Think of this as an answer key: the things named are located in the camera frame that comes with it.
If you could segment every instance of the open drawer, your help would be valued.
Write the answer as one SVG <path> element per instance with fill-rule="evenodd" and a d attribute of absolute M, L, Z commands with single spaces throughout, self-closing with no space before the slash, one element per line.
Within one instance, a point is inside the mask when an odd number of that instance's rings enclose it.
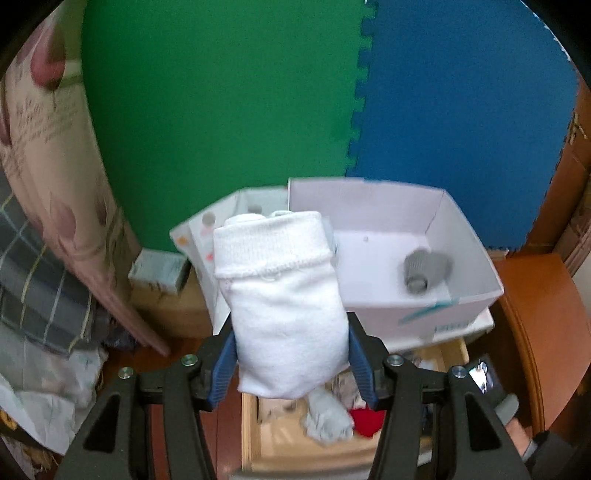
<path fill-rule="evenodd" d="M 435 369 L 442 372 L 453 365 L 463 365 L 469 361 L 463 339 L 421 348 L 416 353 L 431 361 Z M 313 473 L 371 465 L 380 432 L 371 439 L 355 435 L 351 440 L 323 446 L 308 438 L 300 425 L 306 411 L 306 401 L 299 400 L 293 413 L 259 424 L 257 398 L 243 394 L 242 469 L 252 472 Z M 421 456 L 430 451 L 430 445 L 429 437 L 421 439 Z"/>

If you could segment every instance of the white folded sock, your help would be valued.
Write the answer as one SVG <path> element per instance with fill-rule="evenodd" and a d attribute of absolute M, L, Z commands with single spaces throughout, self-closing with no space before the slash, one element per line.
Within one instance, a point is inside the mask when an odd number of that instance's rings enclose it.
<path fill-rule="evenodd" d="M 347 362 L 347 315 L 318 212 L 245 214 L 213 232 L 232 312 L 239 391 L 301 398 Z"/>

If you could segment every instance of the gray plaid cloth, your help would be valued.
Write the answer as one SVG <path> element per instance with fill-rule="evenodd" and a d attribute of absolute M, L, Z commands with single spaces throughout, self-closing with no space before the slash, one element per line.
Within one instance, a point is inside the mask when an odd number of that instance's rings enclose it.
<path fill-rule="evenodd" d="M 106 338 L 111 316 L 45 246 L 0 173 L 0 320 L 69 354 Z"/>

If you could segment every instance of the sock cuff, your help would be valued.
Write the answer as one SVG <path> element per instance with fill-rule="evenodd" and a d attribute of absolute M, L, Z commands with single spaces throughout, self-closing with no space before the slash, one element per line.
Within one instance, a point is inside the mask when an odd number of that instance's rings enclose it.
<path fill-rule="evenodd" d="M 215 277 L 273 275 L 330 260 L 319 212 L 235 222 L 213 231 Z"/>

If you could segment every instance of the green foam mat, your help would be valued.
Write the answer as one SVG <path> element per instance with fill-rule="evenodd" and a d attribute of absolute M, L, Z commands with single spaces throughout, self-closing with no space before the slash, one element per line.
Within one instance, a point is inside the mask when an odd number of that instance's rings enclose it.
<path fill-rule="evenodd" d="M 143 246 L 234 190 L 340 176 L 363 0 L 89 0 L 84 83 Z"/>

